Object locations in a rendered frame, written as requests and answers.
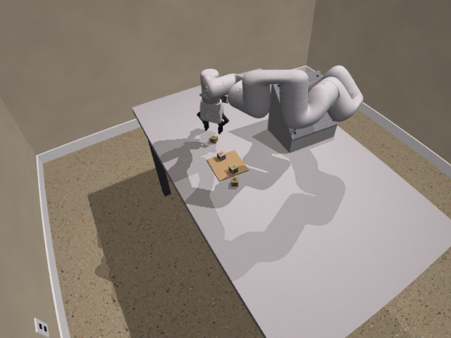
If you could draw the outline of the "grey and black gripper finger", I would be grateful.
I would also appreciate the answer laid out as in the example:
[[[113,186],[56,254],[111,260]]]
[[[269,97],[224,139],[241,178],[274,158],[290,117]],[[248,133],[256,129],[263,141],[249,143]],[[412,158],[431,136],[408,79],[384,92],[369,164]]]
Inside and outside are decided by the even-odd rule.
[[[222,119],[224,119],[224,121],[222,121],[220,124],[218,124],[218,134],[222,133],[223,126],[229,122],[229,119],[227,119],[223,113],[222,113]]]
[[[198,112],[197,116],[200,118],[199,112]],[[202,120],[202,123],[204,124],[205,131],[207,131],[209,129],[209,122]]]

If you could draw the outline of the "tan flat mat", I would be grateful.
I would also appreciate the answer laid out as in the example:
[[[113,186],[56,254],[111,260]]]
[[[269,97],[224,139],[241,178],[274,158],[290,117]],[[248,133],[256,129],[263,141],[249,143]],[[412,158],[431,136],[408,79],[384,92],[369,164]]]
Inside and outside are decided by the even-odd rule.
[[[207,159],[208,164],[210,165],[219,181],[239,175],[249,170],[235,150],[225,154],[226,159],[222,161],[219,161],[217,156]],[[232,164],[235,164],[238,167],[238,172],[233,175],[229,171],[229,165]]]

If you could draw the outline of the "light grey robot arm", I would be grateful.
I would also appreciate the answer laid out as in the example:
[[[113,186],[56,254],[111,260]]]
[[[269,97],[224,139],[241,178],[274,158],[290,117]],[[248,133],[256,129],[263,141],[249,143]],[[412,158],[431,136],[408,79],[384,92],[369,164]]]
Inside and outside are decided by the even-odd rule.
[[[201,72],[200,79],[202,93],[199,95],[204,103],[216,104],[221,99],[222,103],[229,103],[253,118],[268,114],[270,85],[279,84],[281,118],[292,129],[309,127],[326,112],[335,122],[347,120],[363,102],[362,93],[341,65],[332,67],[311,84],[302,70],[254,70],[244,76],[219,77],[217,70],[206,69]]]

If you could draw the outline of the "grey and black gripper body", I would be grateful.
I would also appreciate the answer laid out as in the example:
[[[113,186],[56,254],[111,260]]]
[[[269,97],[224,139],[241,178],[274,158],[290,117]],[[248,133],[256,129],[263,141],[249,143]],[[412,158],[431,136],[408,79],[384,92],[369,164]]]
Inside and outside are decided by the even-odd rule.
[[[200,118],[204,121],[220,124],[222,122],[223,103],[220,100],[216,104],[200,102]]]

